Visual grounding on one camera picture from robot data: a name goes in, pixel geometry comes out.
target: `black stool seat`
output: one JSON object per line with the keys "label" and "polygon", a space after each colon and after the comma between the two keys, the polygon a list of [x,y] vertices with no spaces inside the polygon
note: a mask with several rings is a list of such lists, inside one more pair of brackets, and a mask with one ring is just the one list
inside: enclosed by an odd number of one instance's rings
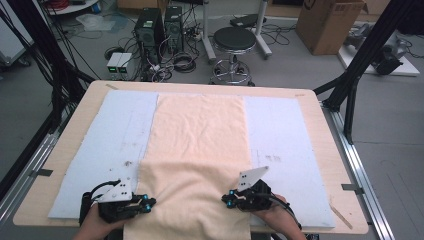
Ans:
{"label": "black stool seat", "polygon": [[241,27],[226,27],[215,32],[213,39],[218,48],[230,51],[245,51],[256,43],[255,34]]}

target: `black metal pole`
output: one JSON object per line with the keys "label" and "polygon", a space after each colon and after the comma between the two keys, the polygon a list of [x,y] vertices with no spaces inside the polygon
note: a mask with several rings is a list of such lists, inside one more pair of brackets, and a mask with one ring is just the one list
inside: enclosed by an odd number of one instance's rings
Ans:
{"label": "black metal pole", "polygon": [[336,78],[336,80],[314,90],[316,94],[321,94],[334,88],[330,97],[323,101],[323,105],[332,111],[338,111],[340,105],[348,97],[344,134],[350,144],[353,144],[351,136],[353,113],[359,80],[377,54],[381,51],[389,37],[396,30],[399,23],[411,11],[416,1],[419,0],[391,0],[346,71],[339,78]]}

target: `towel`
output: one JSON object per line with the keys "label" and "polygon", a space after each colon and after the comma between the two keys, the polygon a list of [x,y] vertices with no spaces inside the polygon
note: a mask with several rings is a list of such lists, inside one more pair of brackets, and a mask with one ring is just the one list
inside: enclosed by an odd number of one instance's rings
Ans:
{"label": "towel", "polygon": [[250,214],[221,201],[251,169],[247,136],[242,97],[159,94],[137,186],[157,203],[124,239],[250,239]]}

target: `wheel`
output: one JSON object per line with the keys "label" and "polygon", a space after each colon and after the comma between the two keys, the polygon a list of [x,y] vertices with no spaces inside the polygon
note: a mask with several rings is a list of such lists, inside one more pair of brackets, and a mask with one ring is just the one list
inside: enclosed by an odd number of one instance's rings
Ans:
{"label": "wheel", "polygon": [[25,56],[23,56],[23,57],[20,57],[19,59],[18,59],[18,63],[21,65],[21,66],[23,66],[23,67],[29,67],[29,66],[31,66],[31,62],[25,57]]}

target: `cardboard box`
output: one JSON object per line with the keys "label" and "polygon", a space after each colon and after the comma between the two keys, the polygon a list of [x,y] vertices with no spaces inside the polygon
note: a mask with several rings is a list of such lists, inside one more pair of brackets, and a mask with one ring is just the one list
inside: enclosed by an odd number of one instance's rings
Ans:
{"label": "cardboard box", "polygon": [[305,1],[296,32],[313,55],[337,54],[364,5],[363,0]]}
{"label": "cardboard box", "polygon": [[165,8],[168,6],[169,0],[117,0],[118,8],[131,10],[131,9],[143,9],[149,8],[160,8],[162,14],[165,12]]}

